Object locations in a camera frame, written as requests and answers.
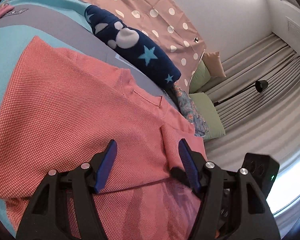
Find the green pillow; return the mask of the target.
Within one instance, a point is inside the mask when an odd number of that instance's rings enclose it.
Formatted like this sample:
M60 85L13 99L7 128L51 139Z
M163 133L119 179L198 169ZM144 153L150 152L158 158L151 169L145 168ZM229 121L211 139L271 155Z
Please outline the green pillow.
M190 86L189 93L195 93L211 79L211 75L203 60L198 64L197 70L194 72Z
M209 131L205 133L204 140L208 141L224 136L224 126L210 98L203 92L190 94L190 98L209 128Z

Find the pink knit shirt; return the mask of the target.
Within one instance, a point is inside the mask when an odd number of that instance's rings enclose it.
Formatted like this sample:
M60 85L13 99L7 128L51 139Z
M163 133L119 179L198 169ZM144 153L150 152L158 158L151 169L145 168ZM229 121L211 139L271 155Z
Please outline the pink knit shirt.
M0 106L0 199L17 229L49 170L73 170L115 140L114 166L94 197L108 238L187 239L200 201L170 176L182 166L181 139L205 152L193 124L128 69L34 37Z

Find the navy star fleece blanket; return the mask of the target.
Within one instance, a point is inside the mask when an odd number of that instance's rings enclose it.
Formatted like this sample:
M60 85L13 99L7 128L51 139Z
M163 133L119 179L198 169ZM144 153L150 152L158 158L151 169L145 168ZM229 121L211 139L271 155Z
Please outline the navy star fleece blanket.
M95 37L136 67L162 89L181 77L168 55L147 35L128 27L111 12L90 5L84 16Z

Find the turquoise grey patterned duvet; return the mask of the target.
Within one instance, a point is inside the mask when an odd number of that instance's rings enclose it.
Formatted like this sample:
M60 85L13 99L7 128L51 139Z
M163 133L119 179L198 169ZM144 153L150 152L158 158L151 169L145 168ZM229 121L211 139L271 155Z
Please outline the turquoise grey patterned duvet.
M79 23L77 12L61 12L30 2L15 7L15 14L0 19L0 105L13 69L23 50L38 36L52 47L79 51L119 68L127 68L138 86L152 95L165 96L153 81L120 59ZM119 239L184 239L184 218L178 209L183 187L172 178L138 189L95 195L103 222L109 222L107 235Z

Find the green pillow near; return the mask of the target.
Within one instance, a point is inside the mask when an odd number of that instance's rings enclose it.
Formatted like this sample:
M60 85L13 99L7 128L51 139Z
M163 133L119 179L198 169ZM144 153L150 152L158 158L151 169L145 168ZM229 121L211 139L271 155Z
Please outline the green pillow near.
M190 98L209 128L209 131L205 133L204 140L208 141L224 136L224 126L210 98L203 92L190 94Z

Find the green pillow far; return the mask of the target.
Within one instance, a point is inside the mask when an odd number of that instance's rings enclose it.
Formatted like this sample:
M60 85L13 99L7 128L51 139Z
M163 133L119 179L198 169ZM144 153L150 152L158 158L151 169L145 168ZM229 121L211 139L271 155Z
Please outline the green pillow far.
M211 75L203 60L198 64L197 70L194 72L190 86L189 93L195 93L211 79Z

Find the pink polka dot cloth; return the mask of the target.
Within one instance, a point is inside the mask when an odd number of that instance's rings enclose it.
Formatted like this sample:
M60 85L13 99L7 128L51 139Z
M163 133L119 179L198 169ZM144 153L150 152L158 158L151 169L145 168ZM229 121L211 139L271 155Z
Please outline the pink polka dot cloth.
M181 72L178 85L189 92L206 44L174 0L81 0L119 17L150 37Z

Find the folded blue floral garment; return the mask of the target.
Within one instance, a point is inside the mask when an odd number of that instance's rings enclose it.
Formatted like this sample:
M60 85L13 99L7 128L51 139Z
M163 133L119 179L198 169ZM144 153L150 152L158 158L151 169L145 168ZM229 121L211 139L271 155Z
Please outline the folded blue floral garment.
M197 137L204 138L209 131L207 122L199 113L194 101L182 88L175 83L172 88L172 99L177 103L182 116L191 124L193 124Z

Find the grey striped curtain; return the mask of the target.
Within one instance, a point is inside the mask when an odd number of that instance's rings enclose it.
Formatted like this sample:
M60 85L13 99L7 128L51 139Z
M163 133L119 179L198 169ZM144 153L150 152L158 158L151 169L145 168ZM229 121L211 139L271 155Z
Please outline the grey striped curtain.
M272 156L280 170L267 198L282 235L300 218L300 55L271 34L224 61L224 78L214 78L204 93L217 106L225 135L205 143L207 156L226 170L237 170L246 153Z

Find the black floor lamp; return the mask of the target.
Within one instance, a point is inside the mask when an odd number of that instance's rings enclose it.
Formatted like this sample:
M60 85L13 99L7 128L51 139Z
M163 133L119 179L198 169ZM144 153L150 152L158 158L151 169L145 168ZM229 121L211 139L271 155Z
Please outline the black floor lamp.
M258 93L262 93L263 91L265 91L267 88L268 88L268 81L266 80L260 80L260 81L256 81L254 84L250 85L249 87L246 87L242 90L240 90L239 92L235 93L234 95L232 96L229 96L228 98L226 99L223 99L221 101L216 101L213 103L214 106L218 106L220 104L223 104L224 102L227 102L229 101L230 99L242 94L243 92L246 92L247 90L251 89L251 88L254 88Z

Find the beige cushion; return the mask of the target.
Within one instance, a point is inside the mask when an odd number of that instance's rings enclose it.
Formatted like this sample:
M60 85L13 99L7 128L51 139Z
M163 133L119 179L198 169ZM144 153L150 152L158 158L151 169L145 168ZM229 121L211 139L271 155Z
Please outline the beige cushion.
M203 62L212 77L226 77L218 51L204 53Z

